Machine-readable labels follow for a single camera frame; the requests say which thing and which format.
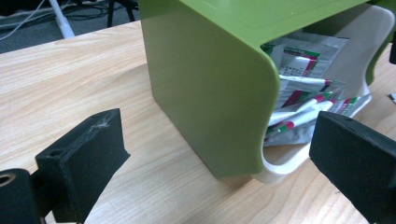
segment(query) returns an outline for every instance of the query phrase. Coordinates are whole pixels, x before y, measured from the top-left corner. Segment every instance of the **green container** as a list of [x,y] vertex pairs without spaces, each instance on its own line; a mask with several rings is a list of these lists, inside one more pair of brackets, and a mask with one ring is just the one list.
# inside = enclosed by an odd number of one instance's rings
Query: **green container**
[[260,173],[279,91],[260,45],[365,2],[140,1],[154,99],[215,176]]

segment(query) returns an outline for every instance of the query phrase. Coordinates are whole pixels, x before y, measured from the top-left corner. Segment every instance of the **dark floor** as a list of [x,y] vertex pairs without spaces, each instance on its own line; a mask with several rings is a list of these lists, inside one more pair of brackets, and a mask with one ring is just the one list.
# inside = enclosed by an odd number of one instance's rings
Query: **dark floor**
[[[68,7],[64,9],[64,15],[68,18],[70,26],[75,35],[83,35],[93,31],[107,28],[107,1],[94,4],[94,7]],[[51,9],[44,9],[37,12],[34,17],[47,14]],[[0,17],[0,38],[7,35],[9,24],[19,23],[29,16],[31,12],[22,12],[14,14],[10,17]],[[135,18],[139,20],[138,11],[134,11]],[[115,5],[113,14],[113,26],[129,22],[126,9],[118,4]],[[24,49],[35,45],[48,43],[51,41],[62,39],[62,33],[59,30],[56,20],[50,21],[34,21],[29,27],[22,27],[12,36],[0,40],[0,53],[9,52],[16,49]]]

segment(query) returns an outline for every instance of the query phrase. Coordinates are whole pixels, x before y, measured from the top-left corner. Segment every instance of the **black foam block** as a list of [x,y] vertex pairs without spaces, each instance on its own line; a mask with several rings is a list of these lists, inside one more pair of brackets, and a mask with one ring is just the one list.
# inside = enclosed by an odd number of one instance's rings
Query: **black foam block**
[[356,120],[320,112],[309,155],[369,222],[396,223],[395,141]]
[[0,223],[40,224],[35,191],[27,171],[10,169],[0,172]]
[[36,157],[38,175],[58,222],[84,222],[107,183],[130,155],[123,144],[120,111],[93,115]]

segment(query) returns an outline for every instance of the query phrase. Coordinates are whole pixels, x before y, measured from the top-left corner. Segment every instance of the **light wood surface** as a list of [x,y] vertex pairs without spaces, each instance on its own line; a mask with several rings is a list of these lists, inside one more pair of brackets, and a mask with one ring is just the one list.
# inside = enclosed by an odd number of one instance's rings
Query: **light wood surface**
[[[0,170],[32,173],[38,152],[118,107],[132,156],[86,223],[366,223],[311,161],[273,186],[249,176],[216,179],[154,102],[142,38],[134,22],[1,54]],[[396,66],[387,56],[371,90],[356,119],[395,139],[387,94],[396,92]]]

